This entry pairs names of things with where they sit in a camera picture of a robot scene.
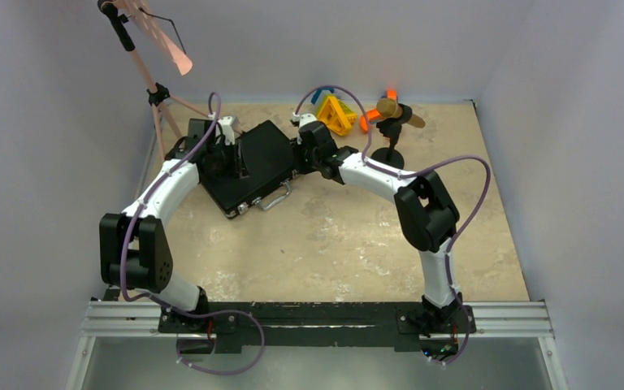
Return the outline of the black poker chip case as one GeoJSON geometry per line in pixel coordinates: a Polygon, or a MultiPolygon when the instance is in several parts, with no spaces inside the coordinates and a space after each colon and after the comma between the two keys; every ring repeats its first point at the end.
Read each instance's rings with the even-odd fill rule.
{"type": "MultiPolygon", "coordinates": [[[[279,189],[292,179],[294,169],[290,140],[270,120],[246,131],[236,142],[242,145],[248,177],[201,180],[199,173],[202,186],[227,219],[243,214],[279,189]]],[[[198,151],[192,157],[197,168],[198,151]]]]}

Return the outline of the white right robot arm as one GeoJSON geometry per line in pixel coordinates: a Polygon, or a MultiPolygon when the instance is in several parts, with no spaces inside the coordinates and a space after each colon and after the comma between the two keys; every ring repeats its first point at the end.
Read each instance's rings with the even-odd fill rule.
{"type": "Polygon", "coordinates": [[[421,320],[444,330],[456,318],[462,298],[454,282],[451,248],[460,218],[444,183],[433,171],[404,173],[357,149],[339,147],[330,130],[311,115],[292,120],[298,135],[291,145],[301,174],[364,189],[396,207],[403,237],[419,254],[425,280],[421,320]]]}

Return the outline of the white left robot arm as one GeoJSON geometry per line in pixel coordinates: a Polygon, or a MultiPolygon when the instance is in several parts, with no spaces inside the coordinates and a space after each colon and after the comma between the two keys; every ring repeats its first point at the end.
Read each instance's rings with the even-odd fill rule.
{"type": "Polygon", "coordinates": [[[210,321],[206,291],[179,275],[173,265],[165,225],[200,182],[194,158],[210,140],[235,141],[237,119],[211,116],[203,136],[192,147],[172,150],[149,187],[118,214],[107,213],[99,223],[102,280],[119,288],[127,301],[143,298],[178,312],[189,332],[200,332],[210,321]]]}

